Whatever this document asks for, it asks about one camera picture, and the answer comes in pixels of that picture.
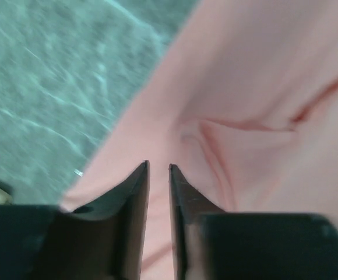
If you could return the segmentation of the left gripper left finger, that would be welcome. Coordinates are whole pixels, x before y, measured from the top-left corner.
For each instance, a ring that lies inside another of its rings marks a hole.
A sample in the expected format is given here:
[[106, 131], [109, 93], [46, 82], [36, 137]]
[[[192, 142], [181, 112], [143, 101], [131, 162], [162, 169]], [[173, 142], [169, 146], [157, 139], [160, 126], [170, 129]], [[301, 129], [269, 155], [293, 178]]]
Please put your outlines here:
[[149, 162], [88, 204], [0, 205], [0, 279], [139, 279]]

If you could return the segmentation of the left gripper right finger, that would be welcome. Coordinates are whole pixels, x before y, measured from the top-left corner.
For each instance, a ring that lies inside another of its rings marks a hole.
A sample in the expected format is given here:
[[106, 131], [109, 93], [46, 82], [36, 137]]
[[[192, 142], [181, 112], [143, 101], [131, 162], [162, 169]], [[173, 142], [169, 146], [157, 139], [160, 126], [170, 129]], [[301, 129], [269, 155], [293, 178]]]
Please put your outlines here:
[[338, 231], [314, 213], [230, 213], [170, 166], [176, 279], [338, 279]]

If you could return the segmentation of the pink t shirt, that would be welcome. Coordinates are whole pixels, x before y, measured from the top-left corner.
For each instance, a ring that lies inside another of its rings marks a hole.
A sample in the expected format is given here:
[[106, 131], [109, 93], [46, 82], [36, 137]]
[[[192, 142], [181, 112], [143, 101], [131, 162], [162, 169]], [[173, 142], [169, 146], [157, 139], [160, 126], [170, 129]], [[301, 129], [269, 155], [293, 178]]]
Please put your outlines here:
[[170, 164], [227, 211], [320, 212], [338, 227], [338, 1], [200, 2], [63, 209], [144, 160], [142, 279], [174, 278]]

